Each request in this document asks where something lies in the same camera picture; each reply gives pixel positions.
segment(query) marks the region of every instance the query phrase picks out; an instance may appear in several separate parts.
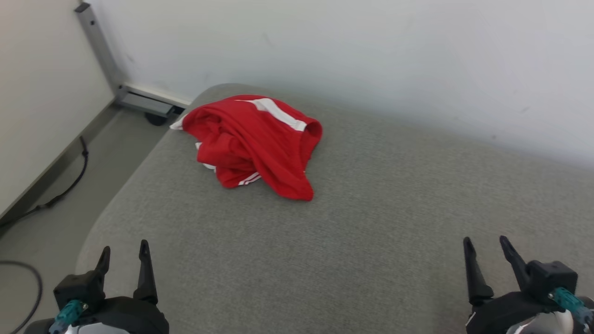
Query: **white trim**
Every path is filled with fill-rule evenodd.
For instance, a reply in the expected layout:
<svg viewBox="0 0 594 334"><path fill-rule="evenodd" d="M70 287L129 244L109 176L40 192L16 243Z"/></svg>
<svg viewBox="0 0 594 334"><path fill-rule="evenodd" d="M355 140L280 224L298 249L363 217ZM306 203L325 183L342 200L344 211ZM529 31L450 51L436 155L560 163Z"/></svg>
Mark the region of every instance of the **white trim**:
<svg viewBox="0 0 594 334"><path fill-rule="evenodd" d="M260 177L261 177L260 173L258 173L258 172L253 173L252 175L250 175L250 176L246 177L245 179L243 179L242 181L240 181L238 185L250 184L250 183L254 182L255 180L259 179Z"/></svg>
<svg viewBox="0 0 594 334"><path fill-rule="evenodd" d="M195 144L196 145L196 149L200 150L200 145L202 145L202 143L198 142ZM213 171L217 171L217 166L213 166L213 165L209 165L208 163L203 163L204 167L208 168L208 169L212 169Z"/></svg>
<svg viewBox="0 0 594 334"><path fill-rule="evenodd" d="M476 315L476 312L474 312L474 313L473 313L473 314L470 316L470 318L468 318L468 321L467 321L467 322L466 322L466 324L464 325L465 327L466 327L466 326L468 326L468 324L470 323L470 321L472 320L472 318L474 318L474 317L475 317L475 315Z"/></svg>
<svg viewBox="0 0 594 334"><path fill-rule="evenodd" d="M244 183L244 185L248 185L248 184L250 184L252 182L256 182L256 181L258 181L261 178L262 178L262 175L258 175L258 177L255 177L255 178L253 178L253 179L251 179L249 181L246 181L246 183Z"/></svg>
<svg viewBox="0 0 594 334"><path fill-rule="evenodd" d="M532 323L532 322L529 322L529 323L527 323L527 324L523 324L523 325L521 325L520 327L518 327L518 328L516 329L516 331L514 332L514 334L520 334L520 333L521 333L521 332L524 330L524 328L526 328L526 326L528 326L528 325L529 325L529 324L531 324L531 323Z"/></svg>
<svg viewBox="0 0 594 334"><path fill-rule="evenodd" d="M303 132L307 124L303 121L295 119L293 116L287 114L279 106L276 105L274 101L269 98L257 99L257 100L236 100L236 101L243 101L253 103L259 111L266 111L270 115L274 116L274 118L278 119L279 121L285 123L286 125L293 128L293 130Z"/></svg>
<svg viewBox="0 0 594 334"><path fill-rule="evenodd" d="M170 128L171 130L183 130L183 129L184 129L184 118L185 118L186 116L187 116L187 115L181 116L181 118L180 118L180 119L178 119L177 121L175 121L175 123L171 124L171 125L169 126L169 128Z"/></svg>

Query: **clothing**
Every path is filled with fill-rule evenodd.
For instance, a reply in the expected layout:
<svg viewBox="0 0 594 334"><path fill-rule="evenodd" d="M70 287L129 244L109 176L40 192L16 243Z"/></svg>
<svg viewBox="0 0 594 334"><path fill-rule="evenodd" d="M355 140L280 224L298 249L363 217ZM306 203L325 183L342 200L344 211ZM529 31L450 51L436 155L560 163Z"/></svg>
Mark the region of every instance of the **clothing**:
<svg viewBox="0 0 594 334"><path fill-rule="evenodd" d="M239 95L198 107L171 125L198 139L197 160L224 187L262 178L279 195L309 201L305 176L321 124L279 100Z"/></svg>

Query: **gray cushion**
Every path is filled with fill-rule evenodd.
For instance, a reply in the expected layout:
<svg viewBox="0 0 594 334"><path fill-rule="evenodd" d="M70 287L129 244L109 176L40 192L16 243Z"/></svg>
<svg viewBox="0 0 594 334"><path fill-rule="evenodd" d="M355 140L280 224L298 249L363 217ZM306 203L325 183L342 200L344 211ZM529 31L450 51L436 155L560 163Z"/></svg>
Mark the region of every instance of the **gray cushion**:
<svg viewBox="0 0 594 334"><path fill-rule="evenodd" d="M498 243L561 260L594 295L593 174L487 144L240 84L318 119L312 202L263 181L224 189L169 131L103 212L78 261L112 247L109 297L132 295L149 241L171 333L461 333L470 236L496 295L517 289Z"/></svg>

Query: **robotic arm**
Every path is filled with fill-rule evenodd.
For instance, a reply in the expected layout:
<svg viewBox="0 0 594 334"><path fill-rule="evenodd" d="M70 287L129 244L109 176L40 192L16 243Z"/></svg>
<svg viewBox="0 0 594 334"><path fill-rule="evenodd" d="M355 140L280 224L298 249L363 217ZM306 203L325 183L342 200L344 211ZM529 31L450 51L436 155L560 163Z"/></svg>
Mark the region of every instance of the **robotic arm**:
<svg viewBox="0 0 594 334"><path fill-rule="evenodd" d="M561 262L524 262L509 240L500 238L520 291L498 298L485 283L470 238L464 239L468 300L472 313L467 334L582 334L594 327L594 301L575 297L577 273ZM105 247L94 270L68 275L53 290L60 308L55 319L39 320L25 334L94 333L169 334L169 323L157 308L149 244L140 244L138 288L132 298L105 298L103 282L109 270L110 249Z"/></svg>
<svg viewBox="0 0 594 334"><path fill-rule="evenodd" d="M110 249L105 247L94 270L66 276L53 290L60 315L30 324L25 334L62 334L66 330L78 333L86 326L102 326L93 331L96 333L169 334L169 323L157 308L149 243L140 243L138 288L132 298L105 298L103 282L109 270L109 256Z"/></svg>
<svg viewBox="0 0 594 334"><path fill-rule="evenodd" d="M511 264L520 291L493 298L476 261L470 238L464 239L468 300L472 313L468 334L578 334L593 326L588 297L574 296L577 273L559 261L524 262L510 241L500 237L505 259Z"/></svg>

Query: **desk caster wheel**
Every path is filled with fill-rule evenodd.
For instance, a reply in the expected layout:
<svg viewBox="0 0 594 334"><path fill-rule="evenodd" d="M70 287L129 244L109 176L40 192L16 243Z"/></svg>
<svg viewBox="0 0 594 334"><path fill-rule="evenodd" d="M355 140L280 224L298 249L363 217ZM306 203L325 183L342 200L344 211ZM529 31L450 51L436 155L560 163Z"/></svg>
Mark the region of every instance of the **desk caster wheel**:
<svg viewBox="0 0 594 334"><path fill-rule="evenodd" d="M147 119L149 123L153 124L156 127L160 127L161 125L167 123L167 117L149 114L148 112L144 113L144 117Z"/></svg>

